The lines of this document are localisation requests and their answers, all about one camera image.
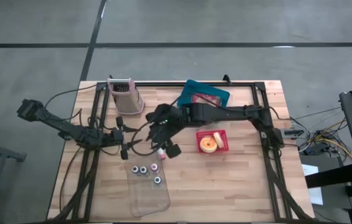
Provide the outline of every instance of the concrete floor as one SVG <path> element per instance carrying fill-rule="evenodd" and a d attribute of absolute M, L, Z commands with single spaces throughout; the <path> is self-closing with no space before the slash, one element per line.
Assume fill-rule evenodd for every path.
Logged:
<path fill-rule="evenodd" d="M 88 43 L 99 4 L 0 1 L 0 43 Z M 108 0 L 98 42 L 352 42 L 352 1 Z M 44 220 L 64 142 L 52 128 L 19 119 L 16 110 L 24 98 L 45 102 L 76 88 L 86 52 L 0 49 L 0 146 L 28 154 L 23 164 L 6 165 L 0 223 Z M 87 80 L 219 80 L 223 74 L 281 80 L 291 116 L 303 116 L 339 106 L 338 94 L 352 90 L 352 48 L 96 49 Z M 64 95 L 49 109 L 69 116 L 74 99 Z M 310 127 L 333 113 L 301 121 Z M 342 119 L 340 113 L 313 129 Z M 347 129 L 340 136 L 352 147 Z M 337 220 L 334 212 L 316 210 Z"/>

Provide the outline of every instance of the box grater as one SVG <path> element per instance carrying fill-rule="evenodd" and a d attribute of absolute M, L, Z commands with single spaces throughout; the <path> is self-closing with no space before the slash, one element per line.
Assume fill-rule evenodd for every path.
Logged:
<path fill-rule="evenodd" d="M 132 79 L 109 78 L 108 86 L 119 114 L 133 115 L 143 111 L 143 97 Z"/>

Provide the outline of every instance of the butcher block tabletop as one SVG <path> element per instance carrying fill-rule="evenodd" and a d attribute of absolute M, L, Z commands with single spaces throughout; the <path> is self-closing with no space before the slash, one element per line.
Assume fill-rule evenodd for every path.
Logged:
<path fill-rule="evenodd" d="M 289 118 L 287 104 L 281 81 L 264 80 L 269 105 L 281 118 Z M 97 82 L 80 82 L 80 88 Z M 244 106 L 253 104 L 252 90 L 243 86 L 219 87 L 231 95 L 227 106 Z M 145 114 L 154 111 L 162 103 L 170 104 L 183 90 L 182 87 L 150 86 L 138 87 L 145 101 L 142 114 L 123 115 L 123 122 L 131 128 L 139 128 L 146 122 Z M 82 123 L 87 125 L 91 114 L 95 88 L 80 90 L 74 106 L 75 114 L 82 109 Z M 101 111 L 102 100 L 98 111 Z M 107 109 L 106 127 L 115 127 L 115 118 L 119 116 L 113 98 Z M 272 111 L 276 128 L 290 128 L 289 120 L 279 120 Z M 80 124 L 79 118 L 71 120 Z M 197 150 L 196 131 L 226 131 L 229 151 L 215 154 L 200 154 Z M 136 139 L 145 139 L 149 128 L 138 133 Z M 125 134 L 125 141 L 130 142 L 132 133 Z M 173 159 L 163 161 L 163 169 L 170 197 L 170 207 L 163 212 L 156 212 L 143 217 L 134 217 L 130 212 L 130 195 L 125 171 L 125 161 L 116 156 L 100 153 L 97 178 L 90 214 L 91 222 L 270 222 L 274 221 L 269 186 L 264 166 L 259 132 L 249 121 L 229 121 L 210 124 L 201 128 L 185 128 L 172 137 L 179 144 L 182 153 Z M 285 143 L 294 144 L 292 140 Z M 148 147 L 142 142 L 135 149 Z M 57 180 L 49 207 L 48 217 L 59 213 L 59 192 L 64 181 L 65 171 L 78 146 L 74 141 L 67 141 L 64 146 Z M 118 146 L 107 147 L 109 153 L 116 153 Z M 64 206 L 77 188 L 83 150 L 79 150 L 67 176 L 62 196 Z M 282 149 L 282 167 L 288 191 L 299 206 L 314 217 L 310 196 L 303 175 L 302 164 L 296 146 L 287 145 Z M 277 190 L 278 204 L 282 217 L 283 204 Z M 82 198 L 80 215 L 83 215 L 85 198 Z"/>

